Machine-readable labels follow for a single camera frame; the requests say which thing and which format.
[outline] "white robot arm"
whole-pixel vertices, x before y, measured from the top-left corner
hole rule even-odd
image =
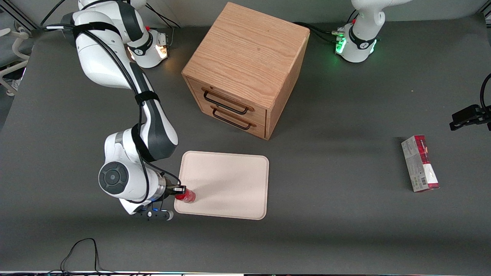
[[[78,0],[81,11],[97,11],[107,15],[119,30],[123,44],[128,45],[133,59],[140,67],[152,68],[167,58],[167,36],[156,30],[147,30],[137,9],[146,5],[146,0],[130,3],[108,0]]]
[[[412,0],[351,0],[353,7],[359,11],[359,16],[354,24],[348,23],[338,28],[346,36],[339,41],[336,53],[349,62],[366,60],[373,52],[377,34],[385,23],[385,13],[382,10],[410,1]]]
[[[118,28],[108,15],[95,8],[76,12],[72,19],[75,26],[71,28],[84,73],[97,84],[133,90],[140,112],[143,111],[146,117],[144,124],[137,124],[106,139],[106,160],[99,172],[99,185],[107,194],[119,198],[131,215],[153,201],[184,193],[184,186],[171,186],[163,174],[143,164],[143,160],[151,162],[168,158],[178,145],[178,138],[147,76],[126,56],[123,43],[128,39],[125,32],[128,33],[129,26],[120,29],[120,24]],[[159,61],[154,55],[142,57]]]

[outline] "red bottle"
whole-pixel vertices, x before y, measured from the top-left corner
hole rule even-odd
[[[196,194],[190,189],[186,189],[185,194],[176,194],[175,197],[177,200],[182,200],[185,203],[193,203],[196,199]]]

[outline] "beige tray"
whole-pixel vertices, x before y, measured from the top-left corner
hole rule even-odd
[[[264,156],[188,151],[179,178],[196,193],[196,200],[175,200],[174,208],[181,214],[261,220],[266,215],[268,173]]]

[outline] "green light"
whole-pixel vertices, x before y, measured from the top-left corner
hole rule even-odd
[[[336,52],[338,54],[342,53],[345,45],[346,45],[346,38],[343,37],[343,39],[339,41],[338,45],[336,46]]]
[[[375,41],[373,42],[373,46],[372,46],[372,49],[370,50],[370,53],[373,53],[373,50],[375,49],[375,44],[377,43],[377,40],[375,39]]]

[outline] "wall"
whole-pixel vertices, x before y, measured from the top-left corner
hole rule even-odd
[[[36,23],[58,0],[11,0]],[[288,21],[340,22],[353,11],[349,0],[231,0],[237,4]],[[165,16],[183,26],[210,26],[227,0],[148,0]],[[475,13],[486,0],[414,0],[385,10],[388,21],[454,19]],[[48,24],[77,9],[76,0],[66,0],[52,15]],[[146,25],[163,27],[161,20],[146,8],[140,9]]]

